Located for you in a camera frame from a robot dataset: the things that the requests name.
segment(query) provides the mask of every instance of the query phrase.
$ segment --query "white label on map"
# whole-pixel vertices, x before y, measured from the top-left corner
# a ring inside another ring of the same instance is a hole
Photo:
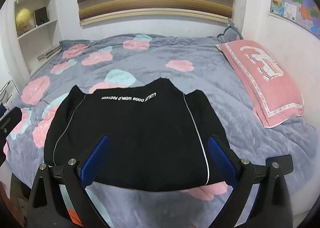
[[[296,22],[296,15],[297,15],[297,6],[292,5],[288,2],[285,2],[283,16],[286,17],[287,19],[290,19]]]

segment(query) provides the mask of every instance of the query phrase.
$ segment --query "gray blanket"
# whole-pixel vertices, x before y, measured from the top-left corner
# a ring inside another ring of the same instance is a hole
[[[96,88],[135,87],[166,77],[182,92],[202,90],[240,158],[265,164],[267,157],[291,154],[294,172],[286,176],[292,195],[313,173],[317,136],[300,117],[265,129],[236,73],[215,48],[217,38],[121,35],[99,41],[63,41],[62,52],[31,79],[14,105],[23,121],[8,137],[5,151],[13,173],[32,186],[43,163],[43,145],[54,113],[74,85]],[[242,213],[244,222],[258,186]],[[112,227],[206,228],[217,216],[232,188],[201,198],[192,192],[150,193],[93,183],[87,191]],[[72,208],[66,199],[67,206]]]

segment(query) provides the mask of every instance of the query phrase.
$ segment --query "pillow cover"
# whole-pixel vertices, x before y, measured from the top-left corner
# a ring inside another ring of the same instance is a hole
[[[303,114],[303,97],[294,81],[261,45],[237,40],[216,47],[238,74],[265,128]]]
[[[230,26],[228,26],[224,30],[223,34],[217,35],[217,38],[221,43],[227,43],[227,42],[231,42],[234,40],[243,39],[239,30],[235,27],[235,24],[233,24],[233,23],[231,23]]]

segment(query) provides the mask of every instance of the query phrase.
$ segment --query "silver bolt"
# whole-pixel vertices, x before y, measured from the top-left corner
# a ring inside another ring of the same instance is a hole
[[[39,169],[44,170],[47,167],[47,164],[43,163],[40,165]]]
[[[244,165],[248,165],[250,163],[249,159],[243,158],[241,159],[241,163]]]
[[[279,164],[278,164],[277,162],[273,162],[273,163],[272,163],[272,166],[273,166],[274,168],[279,168]]]
[[[75,159],[70,159],[70,160],[68,161],[68,164],[69,164],[70,166],[73,166],[75,163],[77,163],[77,161],[76,161]]]

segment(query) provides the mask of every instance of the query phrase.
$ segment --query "colorful map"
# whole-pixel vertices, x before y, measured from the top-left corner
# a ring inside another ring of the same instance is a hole
[[[314,0],[272,0],[270,12],[295,22],[320,39],[320,11]]]

